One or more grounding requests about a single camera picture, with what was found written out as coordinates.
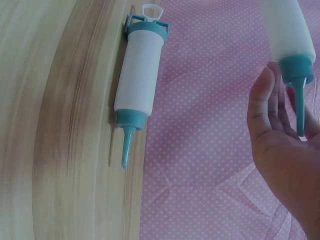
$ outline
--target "pink polka dot fabric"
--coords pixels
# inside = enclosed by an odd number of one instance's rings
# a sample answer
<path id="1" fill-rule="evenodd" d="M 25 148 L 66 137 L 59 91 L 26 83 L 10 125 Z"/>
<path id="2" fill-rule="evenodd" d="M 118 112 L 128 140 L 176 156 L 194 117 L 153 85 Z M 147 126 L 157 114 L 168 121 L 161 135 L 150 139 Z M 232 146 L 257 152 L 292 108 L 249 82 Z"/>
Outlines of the pink polka dot fabric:
<path id="1" fill-rule="evenodd" d="M 320 53 L 320 1 L 299 3 Z M 252 159 L 248 95 L 271 59 L 257 1 L 161 4 L 171 34 L 148 121 L 140 239 L 306 239 Z M 319 116 L 319 60 L 314 70 L 305 94 Z"/>

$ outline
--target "light wood grain surface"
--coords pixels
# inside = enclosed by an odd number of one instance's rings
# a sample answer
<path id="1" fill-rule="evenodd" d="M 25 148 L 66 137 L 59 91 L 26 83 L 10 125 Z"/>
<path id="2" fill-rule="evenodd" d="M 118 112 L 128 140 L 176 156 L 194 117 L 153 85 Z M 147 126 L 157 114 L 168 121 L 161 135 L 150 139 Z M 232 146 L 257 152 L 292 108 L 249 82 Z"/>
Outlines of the light wood grain surface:
<path id="1" fill-rule="evenodd" d="M 122 170 L 113 102 L 149 2 L 0 1 L 0 240 L 139 239 L 146 133 Z"/>

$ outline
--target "finger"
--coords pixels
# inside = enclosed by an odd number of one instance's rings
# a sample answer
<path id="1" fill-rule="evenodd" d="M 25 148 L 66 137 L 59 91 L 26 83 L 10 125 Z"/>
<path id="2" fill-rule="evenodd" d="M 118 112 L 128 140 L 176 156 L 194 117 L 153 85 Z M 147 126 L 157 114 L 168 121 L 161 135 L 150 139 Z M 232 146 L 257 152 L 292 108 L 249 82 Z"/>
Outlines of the finger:
<path id="1" fill-rule="evenodd" d="M 290 104 L 294 112 L 296 112 L 295 91 L 291 87 L 287 87 L 286 91 L 288 93 Z M 310 140 L 314 138 L 316 135 L 320 134 L 320 123 L 313 117 L 312 113 L 309 111 L 307 107 L 305 107 L 304 116 L 304 134 L 305 137 L 308 140 Z"/>
<path id="2" fill-rule="evenodd" d="M 281 69 L 279 65 L 275 62 L 269 62 L 267 67 L 270 68 L 274 74 L 274 87 L 268 100 L 268 117 L 269 117 L 272 129 L 283 131 L 284 127 L 278 117 Z"/>
<path id="3" fill-rule="evenodd" d="M 275 76 L 270 68 L 263 69 L 249 95 L 247 125 L 252 144 L 266 132 L 272 130 L 268 118 L 268 100 L 275 85 Z"/>

